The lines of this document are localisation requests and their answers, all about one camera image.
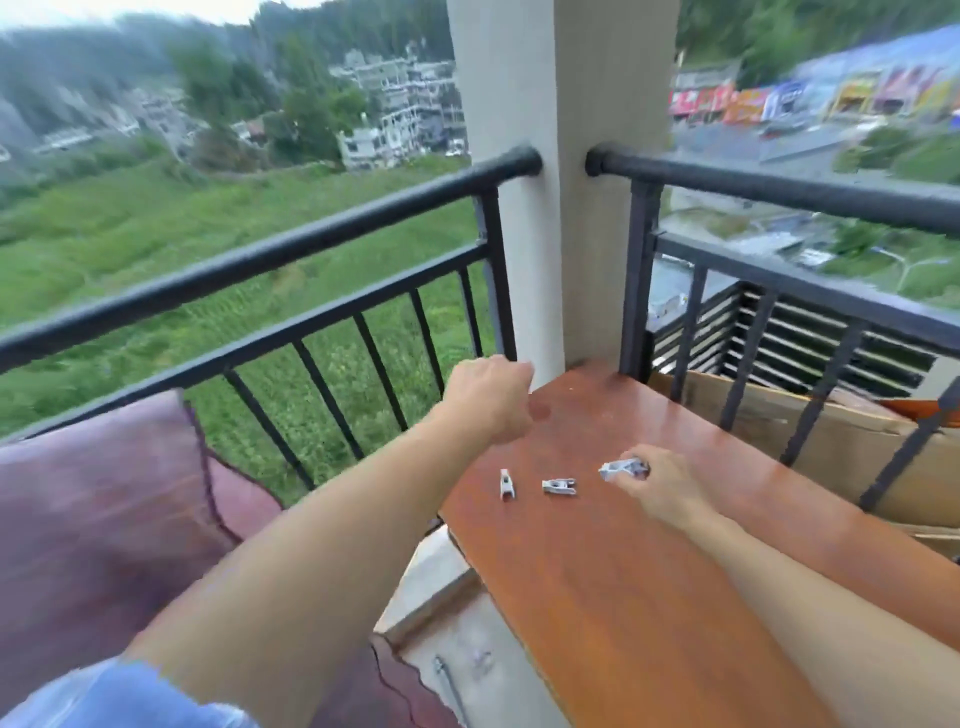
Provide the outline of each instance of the railing baluster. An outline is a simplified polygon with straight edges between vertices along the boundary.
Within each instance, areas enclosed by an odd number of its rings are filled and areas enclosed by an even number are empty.
[[[444,395],[444,373],[440,371],[440,362],[437,360],[437,350],[433,347],[433,337],[430,336],[430,325],[426,320],[426,313],[423,311],[423,301],[420,300],[420,291],[416,288],[410,291],[410,301],[414,305],[414,313],[417,314],[417,323],[420,324],[420,334],[423,336],[423,345],[426,347],[426,357],[430,360],[430,369],[433,370],[433,377],[437,380],[437,389],[440,390],[440,396]]]
[[[684,332],[680,337],[680,350],[677,352],[677,366],[673,372],[673,383],[670,385],[670,399],[680,401],[684,392],[686,367],[690,363],[690,350],[693,348],[693,337],[697,332],[697,318],[700,316],[700,301],[704,298],[704,285],[707,283],[707,266],[693,267],[693,280],[690,282],[690,294],[686,298],[686,312],[684,313]]]
[[[276,449],[280,451],[280,454],[283,455],[283,459],[287,461],[291,468],[294,469],[294,473],[303,481],[303,485],[306,486],[307,490],[312,491],[317,487],[317,484],[313,482],[313,478],[310,476],[310,473],[307,472],[306,468],[303,466],[303,463],[300,462],[300,459],[294,454],[293,450],[287,445],[287,441],[283,439],[283,435],[280,434],[280,431],[276,429],[276,425],[271,422],[270,418],[267,416],[267,413],[263,411],[263,407],[260,406],[260,402],[257,401],[256,397],[253,395],[253,392],[250,391],[250,388],[240,378],[235,371],[232,369],[227,369],[224,371],[224,378],[230,383],[230,386],[233,387],[233,391],[237,393],[243,403],[247,405],[247,409],[251,411],[253,416],[256,418],[257,422],[260,423],[260,426],[263,427],[263,431],[267,433],[267,436],[274,441]]]
[[[480,238],[490,246],[490,256],[484,263],[487,279],[487,297],[496,350],[511,361],[516,361],[514,311],[510,304],[510,283],[507,281],[507,257],[503,248],[503,224],[500,222],[500,203],[496,187],[473,198]]]
[[[662,184],[631,182],[630,232],[627,237],[627,281],[620,332],[620,374],[642,382],[650,378],[653,337],[647,335],[650,279],[654,271]]]
[[[383,359],[380,358],[380,352],[376,350],[376,344],[373,342],[373,336],[370,333],[370,328],[367,326],[367,319],[364,318],[362,313],[357,313],[353,315],[353,321],[357,325],[363,343],[367,347],[367,352],[370,354],[370,359],[373,361],[376,375],[380,377],[380,383],[383,385],[383,391],[387,395],[390,408],[394,410],[396,423],[400,425],[401,430],[406,431],[407,420],[403,416],[403,410],[400,409],[400,402],[396,398],[393,384],[390,383],[390,375],[387,374],[387,369],[383,366]]]
[[[344,417],[343,410],[340,409],[340,405],[338,405],[334,399],[333,392],[330,391],[330,387],[327,385],[324,376],[320,373],[317,362],[314,361],[313,356],[310,355],[310,351],[306,348],[302,339],[294,342],[294,349],[297,351],[297,356],[300,357],[300,361],[303,362],[303,367],[306,369],[306,372],[313,380],[314,386],[317,387],[320,396],[324,399],[324,404],[333,416],[333,421],[340,427],[340,432],[347,441],[350,451],[353,452],[353,457],[357,460],[363,460],[363,450],[360,448],[360,444],[356,441],[356,438],[353,437],[353,431],[350,429],[350,425],[347,424],[347,418]]]
[[[917,429],[903,441],[890,462],[883,466],[883,470],[857,502],[860,509],[866,513],[872,512],[890,486],[899,478],[913,459],[924,449],[927,440],[940,429],[947,415],[960,407],[960,376],[957,377],[937,400],[937,411],[929,417],[924,417],[917,423]]]
[[[847,330],[844,331],[843,338],[840,340],[840,345],[836,348],[833,357],[830,358],[830,362],[824,370],[824,375],[810,390],[810,401],[804,407],[804,412],[797,421],[797,429],[790,435],[786,449],[780,456],[780,462],[787,468],[792,468],[793,464],[797,462],[797,458],[800,457],[800,451],[804,447],[806,438],[813,431],[813,426],[817,424],[817,418],[820,417],[820,413],[824,409],[827,396],[833,391],[833,387],[839,381],[844,368],[850,363],[853,353],[860,346],[860,341],[863,339],[866,330],[866,322],[859,320],[850,322]]]
[[[777,302],[777,291],[769,290],[763,294],[760,304],[756,308],[754,323],[747,332],[747,340],[743,345],[743,356],[740,358],[740,366],[736,370],[736,379],[727,395],[727,401],[723,405],[723,412],[720,413],[720,428],[730,432],[733,429],[733,421],[736,420],[736,411],[740,408],[740,401],[743,399],[743,393],[747,389],[747,379],[750,377],[750,370],[753,369],[756,352],[760,348],[760,339],[763,338],[763,331],[767,328],[767,322],[774,312],[774,304]]]
[[[483,356],[483,346],[480,344],[480,326],[477,324],[477,309],[473,305],[473,291],[470,288],[470,275],[466,268],[461,268],[460,290],[464,294],[464,309],[467,311],[467,322],[470,325],[470,339],[473,342],[473,353],[479,358]]]

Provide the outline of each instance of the right arm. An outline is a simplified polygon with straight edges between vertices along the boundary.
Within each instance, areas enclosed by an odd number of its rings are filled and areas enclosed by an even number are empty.
[[[645,481],[614,482],[682,530],[737,591],[847,728],[960,723],[960,653],[883,611],[717,513],[680,456],[637,446]]]

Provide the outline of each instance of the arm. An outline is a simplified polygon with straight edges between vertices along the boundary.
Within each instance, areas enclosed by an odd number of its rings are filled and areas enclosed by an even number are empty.
[[[649,446],[625,456],[650,475],[614,482],[717,561],[844,726],[956,725],[960,654],[718,514],[681,456]]]
[[[305,728],[447,493],[491,443],[532,425],[532,377],[502,356],[458,365],[422,422],[238,547],[125,657],[263,728]]]

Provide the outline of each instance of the right hand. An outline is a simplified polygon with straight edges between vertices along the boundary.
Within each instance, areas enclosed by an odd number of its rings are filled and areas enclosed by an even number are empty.
[[[647,515],[687,530],[714,513],[685,457],[652,445],[637,445],[620,455],[621,460],[631,457],[640,458],[650,467],[646,479],[618,473],[612,482],[639,500]]]

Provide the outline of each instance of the blue sleeve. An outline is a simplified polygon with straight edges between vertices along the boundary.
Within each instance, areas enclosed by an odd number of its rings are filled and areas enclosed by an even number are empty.
[[[198,705],[143,663],[74,670],[0,719],[0,728],[257,728],[229,705]]]

